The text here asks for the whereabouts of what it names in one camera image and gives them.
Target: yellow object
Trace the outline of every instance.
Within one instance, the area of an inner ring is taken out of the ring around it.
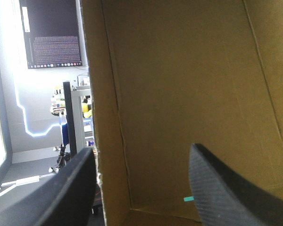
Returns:
[[[92,116],[92,110],[84,113],[84,118],[88,119]]]
[[[83,110],[83,113],[88,112],[88,104],[82,103],[82,110]]]

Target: blue object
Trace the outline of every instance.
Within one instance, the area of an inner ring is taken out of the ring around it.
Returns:
[[[185,197],[183,200],[184,200],[185,202],[191,202],[191,201],[194,201],[194,196]]]
[[[67,124],[62,125],[62,137],[63,137],[63,145],[64,147],[69,144],[69,137],[68,137],[68,126]]]

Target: brown cardboard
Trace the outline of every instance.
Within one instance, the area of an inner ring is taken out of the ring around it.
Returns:
[[[246,0],[245,4],[283,136],[283,1]]]
[[[83,19],[108,226],[197,225],[192,142],[281,196],[283,139],[243,1],[83,0]]]

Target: white wall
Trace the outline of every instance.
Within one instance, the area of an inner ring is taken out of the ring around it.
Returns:
[[[83,25],[79,20],[83,64],[87,64]],[[25,132],[23,113],[17,106],[15,87],[19,101],[25,106],[29,130],[45,131],[58,117],[50,114],[50,97],[57,84],[75,80],[77,75],[87,74],[87,67],[27,69],[25,44],[22,31],[20,6],[17,0],[0,0],[0,69],[3,81],[8,125],[13,152],[52,147],[61,143],[58,127],[46,136],[31,137]]]

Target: computer screen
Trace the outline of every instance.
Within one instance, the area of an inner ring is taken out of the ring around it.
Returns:
[[[82,66],[75,0],[20,0],[29,69]]]

